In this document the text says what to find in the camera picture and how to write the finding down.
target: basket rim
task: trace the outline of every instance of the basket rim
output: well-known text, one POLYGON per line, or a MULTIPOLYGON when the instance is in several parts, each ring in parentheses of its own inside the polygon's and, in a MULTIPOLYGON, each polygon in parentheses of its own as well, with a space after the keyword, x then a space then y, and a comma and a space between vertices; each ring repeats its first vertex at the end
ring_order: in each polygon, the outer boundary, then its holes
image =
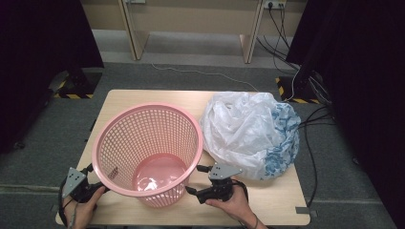
POLYGON ((173 189, 174 187, 178 186, 179 184, 183 183, 185 180, 187 180, 190 177, 191 173, 194 171, 194 169, 197 167, 202 154, 203 154, 203 132, 202 132, 202 128, 201 128, 199 122, 196 120, 196 118, 192 114, 190 114, 184 108, 181 108, 177 105, 173 105, 170 103, 146 102, 146 103, 141 103, 141 104, 129 107, 127 109, 124 109, 123 111, 119 112, 118 114, 116 114, 112 118, 110 118, 104 124, 104 127, 99 131, 99 133, 97 134, 97 137, 95 139, 95 142, 93 143, 92 163, 93 163, 94 171, 96 172, 96 175, 100 179, 101 183, 103 183, 110 190, 117 192, 119 194, 128 196, 128 197, 145 198, 145 197, 152 197, 152 196, 167 192, 167 191, 173 189), (104 172, 102 172, 100 169, 100 166, 99 166, 100 163, 99 163, 99 159, 97 157, 97 152, 98 152, 98 148, 99 148, 98 142, 100 142, 100 140, 106 136, 108 131, 116 123, 118 123, 122 118, 131 114, 133 110, 147 109, 147 108, 151 108, 151 107, 164 107, 166 109, 174 110, 174 111, 182 113, 193 124, 193 126, 196 129, 197 136, 198 136, 197 153, 194 155, 194 159, 193 159, 191 165, 187 168, 187 170, 185 170, 184 173, 178 179, 176 179, 175 181, 171 182, 170 184, 168 184, 162 188, 144 192, 144 191, 134 191, 134 190, 128 190, 128 189, 117 187, 112 181, 110 181, 110 179, 108 178, 108 175, 105 174, 104 172))

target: crumpled plastic bag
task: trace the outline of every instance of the crumpled plastic bag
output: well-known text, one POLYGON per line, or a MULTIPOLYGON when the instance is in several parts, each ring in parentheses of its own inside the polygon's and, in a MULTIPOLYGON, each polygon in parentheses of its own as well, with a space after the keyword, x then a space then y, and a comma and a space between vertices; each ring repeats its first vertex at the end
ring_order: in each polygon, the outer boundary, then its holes
POLYGON ((301 118, 269 93, 216 93, 200 119, 203 148, 219 163, 243 169, 241 177, 281 175, 298 154, 301 118))

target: basket bottom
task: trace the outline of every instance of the basket bottom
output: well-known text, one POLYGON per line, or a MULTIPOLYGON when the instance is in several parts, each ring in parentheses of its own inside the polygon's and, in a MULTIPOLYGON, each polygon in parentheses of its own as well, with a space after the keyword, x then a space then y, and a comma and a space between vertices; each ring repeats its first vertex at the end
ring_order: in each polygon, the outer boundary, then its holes
POLYGON ((171 154, 157 154, 144 159, 134 172, 133 189, 152 191, 170 184, 187 170, 184 162, 171 154))

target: wooden table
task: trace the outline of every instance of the wooden table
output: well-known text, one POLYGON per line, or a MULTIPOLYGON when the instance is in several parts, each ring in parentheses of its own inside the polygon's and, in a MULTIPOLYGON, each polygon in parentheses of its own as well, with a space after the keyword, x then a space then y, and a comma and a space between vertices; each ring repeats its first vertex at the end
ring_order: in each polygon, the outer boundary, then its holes
MULTIPOLYGON (((91 162, 91 151, 96 135, 104 124, 121 111, 144 102, 167 102, 183 107, 197 120, 203 114, 206 103, 215 92, 196 91, 148 91, 112 90, 108 93, 99 113, 95 127, 78 162, 77 170, 91 162)), ((214 160, 202 153, 201 165, 212 165, 214 160)), ((297 214, 296 207, 306 207, 301 185, 294 166, 275 179, 259 181, 239 178, 246 184, 252 210, 265 225, 307 225, 308 214, 297 214)), ((96 173, 89 174, 89 182, 99 182, 96 173)), ((207 188, 211 182, 206 173, 193 172, 189 186, 198 190, 207 188)), ((108 192, 99 200, 93 225, 205 225, 239 226, 222 210, 200 204, 195 196, 185 194, 175 204, 164 208, 151 208, 136 198, 128 198, 108 192)))

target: blue printed pattern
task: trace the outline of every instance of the blue printed pattern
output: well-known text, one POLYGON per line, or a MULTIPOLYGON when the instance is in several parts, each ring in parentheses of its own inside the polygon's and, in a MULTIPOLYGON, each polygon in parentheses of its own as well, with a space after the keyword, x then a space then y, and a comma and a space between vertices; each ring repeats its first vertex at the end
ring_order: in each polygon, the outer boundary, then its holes
POLYGON ((276 132, 283 136, 284 140, 280 145, 266 149, 266 177, 261 179, 281 175, 294 162, 300 142, 298 126, 301 123, 301 118, 289 104, 277 103, 275 109, 271 111, 271 116, 276 132))

